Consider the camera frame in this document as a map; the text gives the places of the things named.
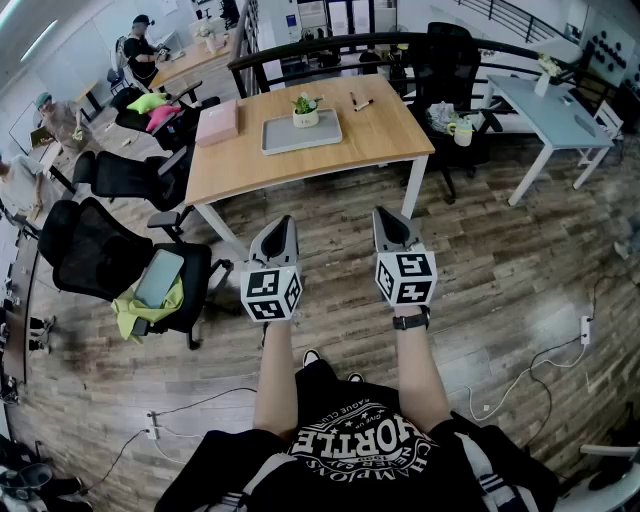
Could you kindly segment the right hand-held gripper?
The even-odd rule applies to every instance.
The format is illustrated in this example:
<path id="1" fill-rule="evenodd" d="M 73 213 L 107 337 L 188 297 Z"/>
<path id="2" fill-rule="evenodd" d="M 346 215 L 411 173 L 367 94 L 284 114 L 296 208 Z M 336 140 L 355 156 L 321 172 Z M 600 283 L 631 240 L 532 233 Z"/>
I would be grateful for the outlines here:
<path id="1" fill-rule="evenodd" d="M 419 230 L 401 213 L 376 206 L 372 212 L 378 252 L 375 282 L 390 306 L 429 306 L 438 280 L 435 255 L 421 243 Z"/>

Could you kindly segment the grey tray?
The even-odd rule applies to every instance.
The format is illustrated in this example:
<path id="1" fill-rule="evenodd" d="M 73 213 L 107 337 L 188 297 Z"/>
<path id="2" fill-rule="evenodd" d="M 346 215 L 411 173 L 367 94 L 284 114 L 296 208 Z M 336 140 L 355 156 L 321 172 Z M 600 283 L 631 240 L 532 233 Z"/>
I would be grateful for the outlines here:
<path id="1" fill-rule="evenodd" d="M 265 120 L 262 125 L 261 151 L 265 156 L 340 143 L 343 134 L 333 108 L 318 111 L 319 122 L 311 127 L 294 126 L 293 116 Z"/>

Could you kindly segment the small potted green plant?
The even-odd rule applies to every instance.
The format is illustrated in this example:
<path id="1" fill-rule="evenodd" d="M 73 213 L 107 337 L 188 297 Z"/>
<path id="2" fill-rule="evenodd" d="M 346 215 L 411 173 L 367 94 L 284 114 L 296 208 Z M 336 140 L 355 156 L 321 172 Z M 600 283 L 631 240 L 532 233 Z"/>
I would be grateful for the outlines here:
<path id="1" fill-rule="evenodd" d="M 324 100 L 323 96 L 311 97 L 302 92 L 293 102 L 293 124 L 296 128 L 308 128 L 319 123 L 318 107 Z"/>

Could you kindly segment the person's right forearm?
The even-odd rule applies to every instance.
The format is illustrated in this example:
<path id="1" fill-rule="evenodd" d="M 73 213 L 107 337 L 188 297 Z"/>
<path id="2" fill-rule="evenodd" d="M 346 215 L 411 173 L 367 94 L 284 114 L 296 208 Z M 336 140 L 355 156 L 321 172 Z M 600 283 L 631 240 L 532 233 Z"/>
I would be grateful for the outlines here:
<path id="1" fill-rule="evenodd" d="M 402 415 L 421 432 L 450 418 L 450 407 L 425 326 L 396 330 L 398 393 Z"/>

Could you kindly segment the person's left forearm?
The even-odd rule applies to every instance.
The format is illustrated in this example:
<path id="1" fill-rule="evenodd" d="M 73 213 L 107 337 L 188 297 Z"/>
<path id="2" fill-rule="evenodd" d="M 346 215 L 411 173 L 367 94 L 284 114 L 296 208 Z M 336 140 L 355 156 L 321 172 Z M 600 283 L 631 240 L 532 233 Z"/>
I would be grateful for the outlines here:
<path id="1" fill-rule="evenodd" d="M 270 323 L 264 336 L 253 426 L 288 440 L 298 425 L 291 322 Z"/>

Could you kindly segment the black wristwatch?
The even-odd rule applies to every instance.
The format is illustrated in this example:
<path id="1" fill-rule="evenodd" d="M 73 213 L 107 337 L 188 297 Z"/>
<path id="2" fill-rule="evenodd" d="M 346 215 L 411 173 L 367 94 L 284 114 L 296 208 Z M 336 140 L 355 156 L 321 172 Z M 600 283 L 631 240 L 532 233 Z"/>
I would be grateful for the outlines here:
<path id="1" fill-rule="evenodd" d="M 420 312 L 412 315 L 397 315 L 393 317 L 395 330 L 409 330 L 418 327 L 429 328 L 431 310 L 428 306 L 419 305 Z"/>

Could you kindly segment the grey-blue flower bouquet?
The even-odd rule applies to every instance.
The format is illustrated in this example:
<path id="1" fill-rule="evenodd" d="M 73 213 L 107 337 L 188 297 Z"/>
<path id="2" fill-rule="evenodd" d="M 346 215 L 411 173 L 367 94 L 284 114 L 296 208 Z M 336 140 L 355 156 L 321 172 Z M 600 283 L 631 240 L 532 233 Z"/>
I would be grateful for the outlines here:
<path id="1" fill-rule="evenodd" d="M 450 123 L 455 123 L 459 115 L 451 103 L 434 103 L 426 111 L 429 126 L 439 132 L 447 133 Z"/>

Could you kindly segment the pink box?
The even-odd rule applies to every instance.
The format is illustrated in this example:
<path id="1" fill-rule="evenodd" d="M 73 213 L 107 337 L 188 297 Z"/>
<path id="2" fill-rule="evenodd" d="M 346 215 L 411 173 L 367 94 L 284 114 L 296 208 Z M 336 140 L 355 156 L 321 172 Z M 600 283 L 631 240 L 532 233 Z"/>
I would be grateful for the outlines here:
<path id="1" fill-rule="evenodd" d="M 235 138 L 238 133 L 238 103 L 231 100 L 200 113 L 195 143 L 198 147 L 209 147 Z"/>

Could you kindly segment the black trousers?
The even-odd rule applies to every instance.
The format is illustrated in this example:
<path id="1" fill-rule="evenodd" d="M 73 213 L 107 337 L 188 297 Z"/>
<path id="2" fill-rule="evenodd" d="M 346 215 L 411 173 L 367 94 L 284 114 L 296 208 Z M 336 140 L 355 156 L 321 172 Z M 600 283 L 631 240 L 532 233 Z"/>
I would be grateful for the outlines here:
<path id="1" fill-rule="evenodd" d="M 295 374 L 298 398 L 311 396 L 324 396 L 335 390 L 342 389 L 346 385 L 364 384 L 364 380 L 347 379 L 340 380 L 332 367 L 324 359 L 312 361 Z"/>

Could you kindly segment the yellow-green cloth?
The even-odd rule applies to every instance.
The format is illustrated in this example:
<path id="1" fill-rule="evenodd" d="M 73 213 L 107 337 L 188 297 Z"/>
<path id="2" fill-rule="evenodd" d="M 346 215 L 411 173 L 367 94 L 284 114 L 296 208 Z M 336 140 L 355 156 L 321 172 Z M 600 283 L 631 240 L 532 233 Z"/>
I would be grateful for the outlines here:
<path id="1" fill-rule="evenodd" d="M 116 314 L 120 335 L 127 341 L 142 344 L 141 336 L 133 333 L 137 320 L 147 321 L 151 327 L 157 322 L 177 312 L 184 301 L 183 283 L 177 276 L 158 308 L 149 308 L 135 297 L 141 278 L 115 298 L 111 308 Z"/>

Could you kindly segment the pink star cushion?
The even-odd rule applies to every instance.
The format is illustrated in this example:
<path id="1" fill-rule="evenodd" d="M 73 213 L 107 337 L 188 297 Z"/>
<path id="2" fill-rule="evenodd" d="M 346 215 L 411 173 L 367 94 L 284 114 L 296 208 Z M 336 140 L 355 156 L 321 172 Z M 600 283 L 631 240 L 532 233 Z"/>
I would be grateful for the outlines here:
<path id="1" fill-rule="evenodd" d="M 163 105 L 149 111 L 148 115 L 150 119 L 146 127 L 146 132 L 153 132 L 172 114 L 178 114 L 180 112 L 181 107 L 176 105 Z"/>

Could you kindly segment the green star cushion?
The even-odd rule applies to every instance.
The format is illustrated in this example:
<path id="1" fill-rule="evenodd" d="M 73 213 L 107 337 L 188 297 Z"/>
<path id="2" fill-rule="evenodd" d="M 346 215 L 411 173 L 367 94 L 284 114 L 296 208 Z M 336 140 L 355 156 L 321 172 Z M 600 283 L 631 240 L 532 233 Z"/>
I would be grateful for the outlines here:
<path id="1" fill-rule="evenodd" d="M 166 93 L 147 93 L 129 104 L 126 109 L 138 114 L 146 114 L 152 110 L 167 104 Z"/>

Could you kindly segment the grey table with white legs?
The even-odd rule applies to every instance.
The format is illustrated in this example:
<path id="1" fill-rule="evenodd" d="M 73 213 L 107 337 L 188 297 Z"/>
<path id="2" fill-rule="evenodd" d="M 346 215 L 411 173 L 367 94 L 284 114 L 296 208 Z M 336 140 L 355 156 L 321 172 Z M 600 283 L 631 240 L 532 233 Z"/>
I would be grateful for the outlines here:
<path id="1" fill-rule="evenodd" d="M 523 118 L 543 143 L 508 204 L 516 205 L 543 170 L 552 154 L 559 150 L 578 150 L 586 158 L 585 169 L 573 183 L 579 189 L 591 176 L 610 148 L 613 139 L 589 112 L 559 86 L 549 85 L 543 96 L 534 92 L 535 82 L 504 75 L 489 75 L 483 107 L 499 94 Z"/>

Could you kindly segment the long wooden table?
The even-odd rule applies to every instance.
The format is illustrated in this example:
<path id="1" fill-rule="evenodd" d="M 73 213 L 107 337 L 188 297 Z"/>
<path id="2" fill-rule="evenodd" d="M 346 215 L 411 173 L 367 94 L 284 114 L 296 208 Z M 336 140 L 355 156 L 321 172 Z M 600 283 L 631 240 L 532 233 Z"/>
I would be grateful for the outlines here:
<path id="1" fill-rule="evenodd" d="M 224 40 L 222 47 L 211 52 L 205 43 L 192 44 L 186 47 L 182 54 L 168 61 L 157 64 L 158 73 L 153 78 L 149 90 L 159 91 L 168 83 L 186 75 L 200 71 L 213 65 L 226 63 L 233 49 L 232 37 Z"/>

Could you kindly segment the white chair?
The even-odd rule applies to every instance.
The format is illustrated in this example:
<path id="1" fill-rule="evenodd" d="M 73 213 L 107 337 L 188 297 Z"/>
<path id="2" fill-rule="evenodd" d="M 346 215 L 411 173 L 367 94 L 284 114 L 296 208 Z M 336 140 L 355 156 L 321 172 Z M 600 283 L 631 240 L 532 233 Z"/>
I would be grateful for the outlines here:
<path id="1" fill-rule="evenodd" d="M 582 173 L 573 183 L 573 188 L 575 190 L 579 189 L 583 185 L 583 183 L 590 177 L 596 167 L 604 159 L 609 150 L 613 147 L 614 142 L 620 135 L 623 125 L 622 119 L 605 101 L 602 101 L 601 105 L 594 114 L 594 120 L 599 125 L 599 127 L 607 134 L 607 136 L 611 140 L 611 145 L 609 148 L 602 148 L 598 150 L 594 148 L 578 150 L 578 153 L 581 156 L 578 162 L 578 167 L 582 168 Z"/>

